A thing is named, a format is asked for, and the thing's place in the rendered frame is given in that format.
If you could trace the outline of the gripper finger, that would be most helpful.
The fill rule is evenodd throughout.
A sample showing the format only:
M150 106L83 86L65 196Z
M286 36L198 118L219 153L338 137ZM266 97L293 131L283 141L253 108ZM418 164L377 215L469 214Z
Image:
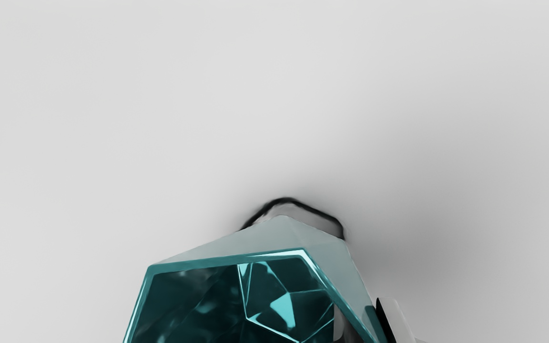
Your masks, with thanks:
M394 298L377 298L375 309L387 343L427 343L415 337Z

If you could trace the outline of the teal faceted mug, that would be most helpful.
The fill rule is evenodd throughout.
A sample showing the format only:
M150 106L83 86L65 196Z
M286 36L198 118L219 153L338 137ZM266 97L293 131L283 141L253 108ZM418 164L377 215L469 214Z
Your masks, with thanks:
M148 267L123 343L394 343L343 239L276 216Z

